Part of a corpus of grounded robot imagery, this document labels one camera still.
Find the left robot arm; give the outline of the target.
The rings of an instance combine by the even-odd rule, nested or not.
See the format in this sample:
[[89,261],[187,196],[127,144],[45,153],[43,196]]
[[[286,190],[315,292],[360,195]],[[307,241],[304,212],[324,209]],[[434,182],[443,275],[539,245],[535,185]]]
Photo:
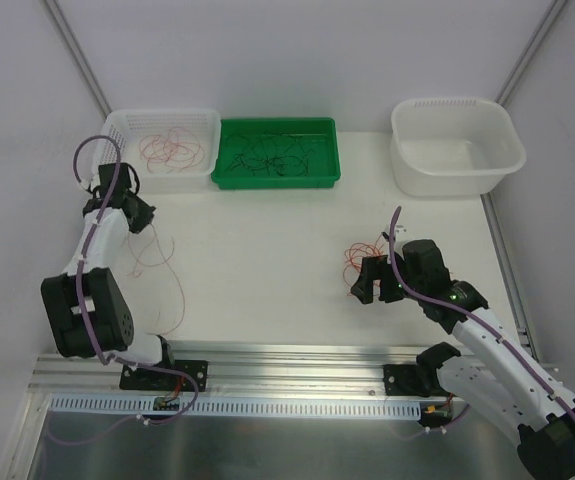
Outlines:
[[84,229],[75,253],[40,291],[57,351],[65,358],[122,361],[142,368],[156,389],[177,377],[169,344],[138,329],[112,273],[119,248],[130,233],[152,223],[155,208],[138,197],[139,184],[128,164],[98,168],[99,184],[83,208]]

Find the pink wire pulled out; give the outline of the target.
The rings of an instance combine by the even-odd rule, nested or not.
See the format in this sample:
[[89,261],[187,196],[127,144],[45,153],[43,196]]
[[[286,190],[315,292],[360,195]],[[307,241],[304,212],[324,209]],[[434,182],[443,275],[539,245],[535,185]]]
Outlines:
[[173,264],[175,238],[162,239],[157,227],[150,225],[141,234],[130,233],[125,244],[133,260],[128,276],[156,275],[153,292],[158,300],[158,312],[154,327],[158,333],[169,336],[179,330],[187,311],[185,290]]

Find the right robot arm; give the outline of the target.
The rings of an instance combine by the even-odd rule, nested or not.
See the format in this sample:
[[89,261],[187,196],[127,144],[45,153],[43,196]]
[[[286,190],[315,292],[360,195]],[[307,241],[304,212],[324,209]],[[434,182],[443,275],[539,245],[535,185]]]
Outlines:
[[387,394],[459,397],[507,436],[532,478],[575,478],[575,394],[505,334],[474,286],[451,277],[434,241],[373,250],[349,264],[358,273],[350,293],[362,304],[413,300],[478,360],[436,344],[412,365],[384,366]]

